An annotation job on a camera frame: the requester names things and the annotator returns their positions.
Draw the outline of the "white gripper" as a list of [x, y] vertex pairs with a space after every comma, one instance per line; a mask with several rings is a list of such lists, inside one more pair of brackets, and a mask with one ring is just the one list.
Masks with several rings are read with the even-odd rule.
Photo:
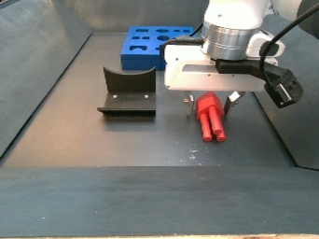
[[165, 85], [173, 91], [186, 91], [183, 103], [187, 115], [195, 110], [191, 91], [233, 91], [225, 104], [225, 115], [243, 98], [245, 91], [265, 91], [266, 82], [247, 74], [219, 74], [217, 62], [201, 51], [199, 46], [169, 45], [165, 50]]

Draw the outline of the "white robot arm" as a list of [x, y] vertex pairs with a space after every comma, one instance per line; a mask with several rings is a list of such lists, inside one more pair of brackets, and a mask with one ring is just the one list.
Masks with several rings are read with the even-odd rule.
[[183, 36], [161, 46], [165, 86], [183, 91], [195, 108], [194, 91], [263, 91], [258, 62], [273, 35], [261, 29], [271, 0], [210, 0], [199, 37]]

